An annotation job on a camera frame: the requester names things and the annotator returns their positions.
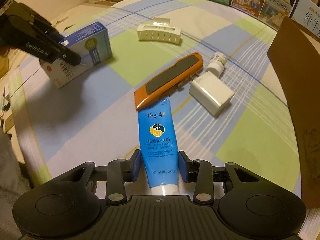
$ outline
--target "cardboard flap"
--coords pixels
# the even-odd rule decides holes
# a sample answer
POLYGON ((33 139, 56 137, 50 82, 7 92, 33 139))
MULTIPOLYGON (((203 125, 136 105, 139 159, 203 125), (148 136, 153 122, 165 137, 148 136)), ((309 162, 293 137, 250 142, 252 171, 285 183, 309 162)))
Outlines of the cardboard flap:
POLYGON ((267 53, 287 98, 307 208, 320 207, 320 44, 314 38, 286 17, 267 53))

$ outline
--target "round table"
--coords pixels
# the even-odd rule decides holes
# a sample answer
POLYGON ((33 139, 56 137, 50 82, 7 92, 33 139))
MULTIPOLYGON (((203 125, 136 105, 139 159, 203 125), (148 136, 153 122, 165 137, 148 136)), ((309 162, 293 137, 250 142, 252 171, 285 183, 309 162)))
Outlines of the round table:
MULTIPOLYGON (((187 54, 199 52, 206 67, 219 51, 228 57, 221 80, 235 96, 215 118, 189 95, 190 82, 173 93, 179 150, 215 166, 238 163, 300 196, 293 125, 267 57, 274 30, 206 0, 125 0, 110 8, 85 4, 58 20, 60 31, 72 25, 64 35, 101 22, 108 29, 113 58, 59 90, 32 56, 11 72, 14 123, 36 185, 87 161, 101 166, 129 158, 139 148, 134 91, 187 54), (138 41, 137 26, 155 16, 170 18, 171 26, 182 29, 180 45, 138 41)), ((141 172, 140 182, 127 185, 128 195, 148 194, 143 180, 141 172)), ((192 193, 192 185, 181 180, 179 189, 192 193)))

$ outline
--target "hand cream tube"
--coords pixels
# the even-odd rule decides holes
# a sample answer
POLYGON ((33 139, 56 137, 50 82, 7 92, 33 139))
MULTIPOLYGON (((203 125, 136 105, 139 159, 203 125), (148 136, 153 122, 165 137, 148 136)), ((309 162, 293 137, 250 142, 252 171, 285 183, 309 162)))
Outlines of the hand cream tube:
POLYGON ((169 97, 138 112, 139 141, 152 195, 178 195, 178 147, 169 97))

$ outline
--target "orange utility knife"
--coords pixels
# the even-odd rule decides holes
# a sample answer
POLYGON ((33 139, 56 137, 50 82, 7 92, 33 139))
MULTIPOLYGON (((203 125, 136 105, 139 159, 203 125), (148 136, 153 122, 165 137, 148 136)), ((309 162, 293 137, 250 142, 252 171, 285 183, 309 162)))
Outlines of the orange utility knife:
POLYGON ((190 76, 202 70, 202 56, 195 52, 179 59, 171 67, 156 75, 134 93, 136 110, 149 106, 158 99, 170 94, 190 76))

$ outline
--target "pill bottle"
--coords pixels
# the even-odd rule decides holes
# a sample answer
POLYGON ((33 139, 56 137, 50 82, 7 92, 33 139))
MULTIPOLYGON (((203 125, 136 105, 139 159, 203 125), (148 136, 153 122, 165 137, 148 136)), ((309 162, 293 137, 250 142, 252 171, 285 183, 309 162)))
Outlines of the pill bottle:
POLYGON ((215 76, 220 77, 226 63, 227 63, 226 56, 221 52, 216 52, 213 54, 212 58, 210 59, 206 72, 210 71, 215 76))

